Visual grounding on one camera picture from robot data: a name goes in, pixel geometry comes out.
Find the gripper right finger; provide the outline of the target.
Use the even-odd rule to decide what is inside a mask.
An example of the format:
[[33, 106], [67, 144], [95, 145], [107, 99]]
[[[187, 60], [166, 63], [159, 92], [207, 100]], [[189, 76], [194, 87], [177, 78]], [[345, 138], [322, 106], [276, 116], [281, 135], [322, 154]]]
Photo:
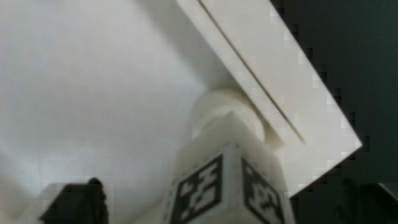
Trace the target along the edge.
[[335, 224], [398, 224], [398, 183], [344, 180]]

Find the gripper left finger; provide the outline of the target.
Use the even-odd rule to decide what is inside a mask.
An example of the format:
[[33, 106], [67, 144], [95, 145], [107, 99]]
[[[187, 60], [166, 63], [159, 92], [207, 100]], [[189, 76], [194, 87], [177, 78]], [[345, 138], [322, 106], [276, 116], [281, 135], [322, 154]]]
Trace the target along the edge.
[[104, 183], [68, 184], [40, 217], [45, 224], [109, 224]]

